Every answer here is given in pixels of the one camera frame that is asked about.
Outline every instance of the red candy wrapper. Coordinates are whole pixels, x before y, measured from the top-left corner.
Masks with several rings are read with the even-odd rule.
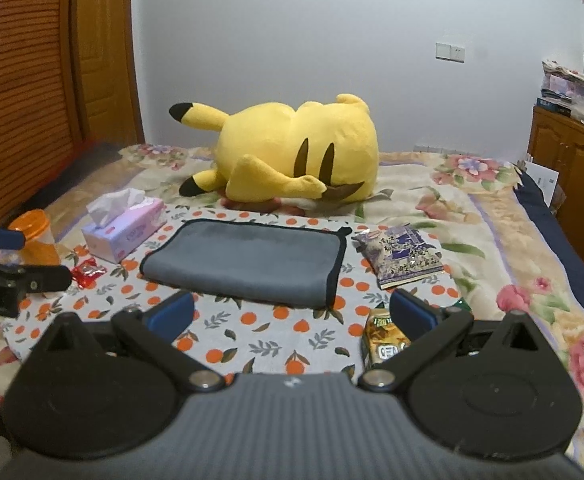
[[[94,257],[92,257],[77,265],[70,272],[72,272],[72,277],[79,288],[85,288],[99,276],[108,272],[108,269],[99,265]]]

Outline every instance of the black ear tip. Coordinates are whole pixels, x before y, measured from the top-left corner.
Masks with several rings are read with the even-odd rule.
[[[192,103],[176,103],[170,107],[170,115],[175,121],[179,121],[180,123],[190,108],[192,108]]]
[[[198,196],[203,193],[205,193],[205,190],[197,186],[193,177],[188,177],[188,179],[181,184],[181,187],[179,187],[179,194],[181,196]]]

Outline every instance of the pink tissue box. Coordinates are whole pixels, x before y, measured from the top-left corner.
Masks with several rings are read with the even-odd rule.
[[[88,250],[93,256],[118,264],[165,224],[164,210],[163,200],[146,197],[105,227],[92,222],[81,228]]]

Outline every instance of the striped wooden surface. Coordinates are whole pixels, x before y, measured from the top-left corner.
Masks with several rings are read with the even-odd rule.
[[[0,0],[0,222],[80,141],[67,0]]]

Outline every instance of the yellow plush toy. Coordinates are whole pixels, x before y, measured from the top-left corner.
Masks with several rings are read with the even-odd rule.
[[[198,103],[179,103],[182,124],[219,132],[216,168],[189,177],[179,189],[195,196],[226,188],[237,202],[310,198],[356,202],[376,181],[378,145],[368,105],[350,94],[298,110],[265,103],[228,115]]]

